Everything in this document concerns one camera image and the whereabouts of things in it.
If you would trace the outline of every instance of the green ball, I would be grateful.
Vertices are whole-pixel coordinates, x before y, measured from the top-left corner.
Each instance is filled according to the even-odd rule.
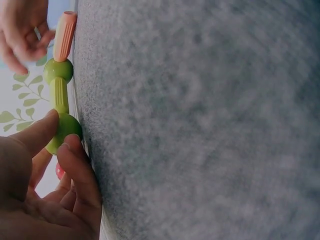
[[[65,137],[77,134],[82,140],[82,128],[77,119],[67,113],[59,113],[59,125],[55,136],[45,147],[53,155],[57,154],[58,148],[64,143]]]
[[[65,61],[59,62],[55,61],[53,58],[50,59],[43,70],[44,80],[50,85],[50,82],[56,77],[61,77],[69,83],[74,75],[74,66],[67,59]]]

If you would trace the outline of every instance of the toy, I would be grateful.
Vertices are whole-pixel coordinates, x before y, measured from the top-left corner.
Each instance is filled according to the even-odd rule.
[[[53,59],[44,67],[43,77],[49,84],[50,103],[59,113],[56,135],[46,146],[49,153],[56,155],[58,148],[69,134],[77,134],[82,139],[80,123],[69,114],[67,84],[71,81],[74,68],[67,59],[74,38],[77,14],[72,11],[63,13],[59,20],[53,46]]]

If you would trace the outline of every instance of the gray upholstery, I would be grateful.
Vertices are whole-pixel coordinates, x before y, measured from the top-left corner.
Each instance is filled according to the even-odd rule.
[[[119,240],[320,240],[318,0],[78,13],[78,111]]]

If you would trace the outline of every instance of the orange plastic rod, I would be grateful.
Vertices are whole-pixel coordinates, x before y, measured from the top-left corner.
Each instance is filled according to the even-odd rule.
[[[57,62],[67,60],[77,23],[77,14],[74,11],[65,11],[61,16],[54,39],[53,58]]]

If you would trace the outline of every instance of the finger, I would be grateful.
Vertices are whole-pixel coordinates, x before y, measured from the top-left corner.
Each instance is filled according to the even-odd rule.
[[[13,134],[10,138],[21,142],[31,156],[38,154],[54,137],[57,132],[59,115],[56,110],[51,110],[45,118],[35,122],[25,130]]]
[[[7,44],[13,50],[15,55],[22,61],[35,61],[46,54],[45,49],[30,48],[25,36],[22,35],[21,31],[13,21],[7,21],[7,24],[3,26],[3,32]]]
[[[37,48],[44,48],[47,49],[50,42],[55,38],[55,32],[54,31],[47,31],[40,39],[40,41],[37,44]]]
[[[76,156],[70,146],[62,144],[57,151],[59,164],[72,178],[76,191],[73,213],[94,233],[100,230],[102,199],[96,178],[87,160]]]
[[[37,28],[41,36],[38,46],[47,48],[51,40],[55,38],[56,33],[49,29],[47,21],[41,23]]]
[[[43,23],[41,23],[39,26],[37,26],[37,29],[39,30],[40,36],[43,38],[44,35],[49,32],[49,26],[48,26],[48,22],[44,21]]]
[[[0,56],[3,59],[3,62],[9,67],[13,72],[16,72],[20,75],[25,75],[28,73],[28,69],[23,66],[17,57],[14,55],[12,49],[8,46],[5,34],[0,30]]]
[[[76,198],[77,198],[76,189],[75,189],[75,186],[74,186],[73,182],[71,181],[71,188],[67,192],[67,194],[61,199],[60,205],[64,209],[69,210],[70,212],[72,212],[74,210],[74,207],[75,207]]]
[[[90,159],[88,158],[88,155],[84,149],[84,146],[82,145],[81,139],[77,134],[70,134],[66,136],[64,138],[64,142],[70,146],[73,154],[75,154],[79,158],[84,158],[88,162],[90,162]]]
[[[30,47],[35,47],[38,42],[39,42],[39,39],[38,39],[38,36],[36,34],[36,32],[34,30],[30,31],[26,36],[25,36],[25,39],[26,41],[28,42],[28,45]]]
[[[63,197],[69,192],[70,184],[71,178],[67,174],[64,174],[56,189],[43,199],[46,201],[59,203],[61,199],[63,199]]]
[[[32,174],[29,181],[29,186],[35,189],[43,178],[48,164],[52,158],[45,148],[43,148],[33,159],[32,159]]]

